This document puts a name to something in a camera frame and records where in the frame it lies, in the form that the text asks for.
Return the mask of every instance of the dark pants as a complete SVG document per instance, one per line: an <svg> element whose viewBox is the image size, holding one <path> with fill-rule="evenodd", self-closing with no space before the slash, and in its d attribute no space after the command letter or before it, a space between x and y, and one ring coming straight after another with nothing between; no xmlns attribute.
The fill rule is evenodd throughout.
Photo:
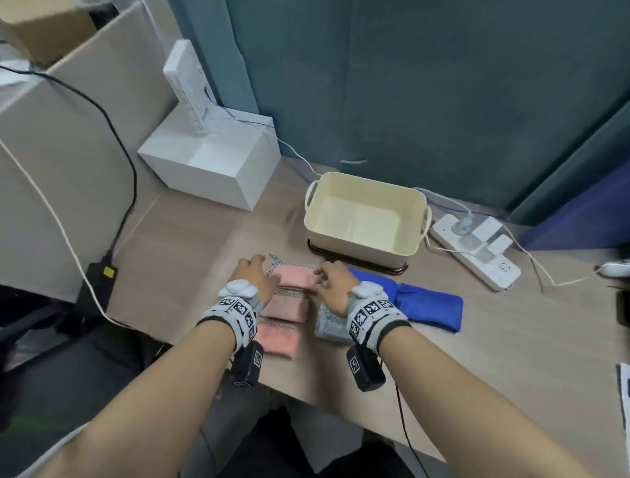
<svg viewBox="0 0 630 478"><path fill-rule="evenodd" d="M357 451L337 458L315 474L291 428L285 408L269 412L256 423L219 474L220 478L361 477L413 478L389 445L364 443Z"/></svg>

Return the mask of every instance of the basket handle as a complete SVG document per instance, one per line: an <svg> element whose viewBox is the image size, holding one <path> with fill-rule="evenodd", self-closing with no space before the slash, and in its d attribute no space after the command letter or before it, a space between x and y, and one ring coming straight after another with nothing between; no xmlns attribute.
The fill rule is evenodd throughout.
<svg viewBox="0 0 630 478"><path fill-rule="evenodd" d="M317 186L318 182L319 182L319 179L316 180L316 181L313 181L309 185L309 188L306 190L306 197L304 198L304 209L308 209L309 206L311 205L313 188L315 188L315 186Z"/></svg>
<svg viewBox="0 0 630 478"><path fill-rule="evenodd" d="M422 239L426 237L429 232L429 228L431 227L431 219L433 218L433 213L431 211L431 207L427 204L427 219L425 220L425 226L422 229L422 234L420 234L420 242Z"/></svg>

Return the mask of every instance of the gray towel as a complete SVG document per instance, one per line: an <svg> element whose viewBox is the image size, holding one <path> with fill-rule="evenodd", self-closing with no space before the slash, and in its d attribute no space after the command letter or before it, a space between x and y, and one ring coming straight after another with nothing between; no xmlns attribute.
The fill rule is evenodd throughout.
<svg viewBox="0 0 630 478"><path fill-rule="evenodd" d="M350 334L346 329L346 320L330 312L324 304L319 307L314 335L318 339L337 342L338 344L354 345L354 341L350 338Z"/></svg>

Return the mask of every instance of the beige basket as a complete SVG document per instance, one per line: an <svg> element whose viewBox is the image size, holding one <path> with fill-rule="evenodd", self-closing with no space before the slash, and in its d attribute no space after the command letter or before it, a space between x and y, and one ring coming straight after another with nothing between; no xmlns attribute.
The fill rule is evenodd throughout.
<svg viewBox="0 0 630 478"><path fill-rule="evenodd" d="M304 207L314 246L389 268L402 267L431 226L420 191L337 172L309 186Z"/></svg>

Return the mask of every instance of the teal curtain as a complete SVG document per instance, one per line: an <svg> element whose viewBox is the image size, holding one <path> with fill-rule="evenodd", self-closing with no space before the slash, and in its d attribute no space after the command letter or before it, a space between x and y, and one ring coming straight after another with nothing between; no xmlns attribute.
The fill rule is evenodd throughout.
<svg viewBox="0 0 630 478"><path fill-rule="evenodd" d="M224 104L315 163L536 223L625 148L627 1L171 3Z"/></svg>

